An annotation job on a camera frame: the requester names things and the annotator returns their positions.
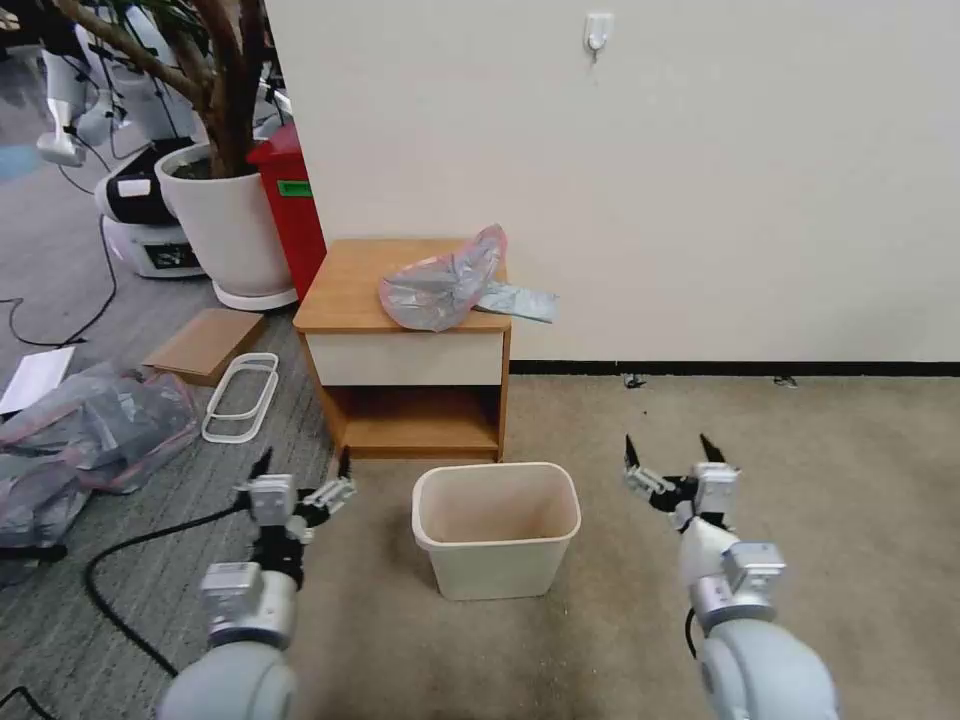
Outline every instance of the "red trash bin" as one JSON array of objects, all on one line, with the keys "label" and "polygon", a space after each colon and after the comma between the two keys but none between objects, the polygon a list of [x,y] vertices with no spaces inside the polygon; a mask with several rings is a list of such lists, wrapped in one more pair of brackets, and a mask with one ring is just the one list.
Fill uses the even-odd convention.
[{"label": "red trash bin", "polygon": [[297,128],[288,122],[255,147],[247,160],[260,170],[293,285],[297,297],[303,300],[327,254],[327,246],[313,204]]}]

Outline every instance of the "beige trash bin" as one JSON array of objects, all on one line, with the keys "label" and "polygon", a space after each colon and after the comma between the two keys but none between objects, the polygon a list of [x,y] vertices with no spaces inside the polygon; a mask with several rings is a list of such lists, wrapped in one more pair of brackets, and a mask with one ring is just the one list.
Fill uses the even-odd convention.
[{"label": "beige trash bin", "polygon": [[448,600],[543,595],[579,529],[573,480],[552,463],[436,468],[413,488],[413,534]]}]

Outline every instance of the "wooden cabinet top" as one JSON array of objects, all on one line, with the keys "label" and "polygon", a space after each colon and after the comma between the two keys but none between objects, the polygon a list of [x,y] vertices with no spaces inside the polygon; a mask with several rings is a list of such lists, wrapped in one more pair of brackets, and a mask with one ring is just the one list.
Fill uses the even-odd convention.
[{"label": "wooden cabinet top", "polygon": [[[410,332],[380,305],[380,279],[406,265],[460,248],[464,240],[339,240],[334,242],[300,304],[293,325],[301,332]],[[497,279],[505,282],[501,262]],[[504,332],[510,318],[471,310],[466,320],[445,332]]]}]

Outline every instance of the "white drawer front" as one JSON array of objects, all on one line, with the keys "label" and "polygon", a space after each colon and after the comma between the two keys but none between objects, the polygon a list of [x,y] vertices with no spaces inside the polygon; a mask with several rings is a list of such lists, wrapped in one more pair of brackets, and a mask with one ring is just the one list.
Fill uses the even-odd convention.
[{"label": "white drawer front", "polygon": [[499,385],[501,333],[307,335],[323,385]]}]

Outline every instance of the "bedside cabinet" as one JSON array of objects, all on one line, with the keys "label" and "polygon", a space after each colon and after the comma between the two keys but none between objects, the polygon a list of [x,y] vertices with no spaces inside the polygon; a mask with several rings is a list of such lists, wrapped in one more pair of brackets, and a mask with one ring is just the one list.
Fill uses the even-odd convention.
[{"label": "bedside cabinet", "polygon": [[[501,460],[510,318],[471,310],[442,333],[384,312],[380,278],[463,240],[340,240],[293,320],[338,451]],[[501,263],[497,279],[506,281]]]}]

